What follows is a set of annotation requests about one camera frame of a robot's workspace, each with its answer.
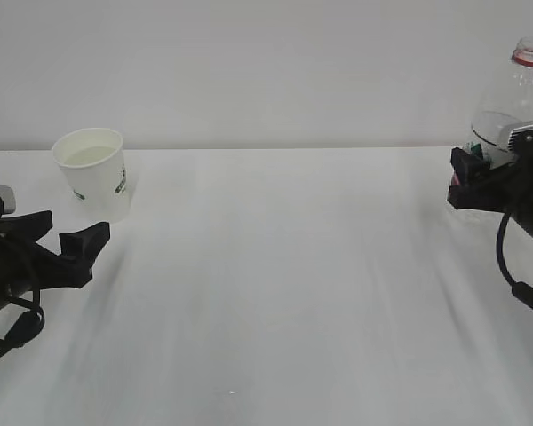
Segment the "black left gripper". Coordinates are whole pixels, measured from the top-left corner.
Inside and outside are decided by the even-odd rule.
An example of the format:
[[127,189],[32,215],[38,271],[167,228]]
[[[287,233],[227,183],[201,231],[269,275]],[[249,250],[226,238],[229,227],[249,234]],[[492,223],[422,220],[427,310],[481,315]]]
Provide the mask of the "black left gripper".
[[36,243],[52,229],[52,212],[0,218],[0,292],[82,288],[110,240],[110,223],[98,222],[73,233],[61,233],[60,253]]

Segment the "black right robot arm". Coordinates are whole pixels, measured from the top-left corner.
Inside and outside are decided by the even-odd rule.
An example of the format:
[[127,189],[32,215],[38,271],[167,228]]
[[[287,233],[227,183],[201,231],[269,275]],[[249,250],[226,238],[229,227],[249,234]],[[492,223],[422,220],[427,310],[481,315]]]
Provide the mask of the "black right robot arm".
[[533,238],[533,156],[519,155],[491,169],[461,148],[451,150],[453,182],[448,203],[457,210],[504,213]]

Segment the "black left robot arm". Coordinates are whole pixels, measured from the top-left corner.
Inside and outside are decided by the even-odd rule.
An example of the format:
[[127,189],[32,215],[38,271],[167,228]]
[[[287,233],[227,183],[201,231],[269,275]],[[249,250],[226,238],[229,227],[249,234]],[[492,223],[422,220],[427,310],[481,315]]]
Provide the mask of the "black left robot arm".
[[52,229],[49,210],[7,218],[3,213],[0,197],[0,310],[35,288],[82,288],[92,280],[92,267],[110,239],[109,223],[61,233],[55,254],[38,243]]

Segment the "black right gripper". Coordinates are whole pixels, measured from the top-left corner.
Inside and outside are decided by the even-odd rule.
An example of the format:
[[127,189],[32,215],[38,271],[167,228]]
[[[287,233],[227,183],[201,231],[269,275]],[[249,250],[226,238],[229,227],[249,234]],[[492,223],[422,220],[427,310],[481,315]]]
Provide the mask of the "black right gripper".
[[456,210],[504,212],[516,209],[529,191],[528,167],[518,162],[490,170],[489,162],[455,147],[447,202]]

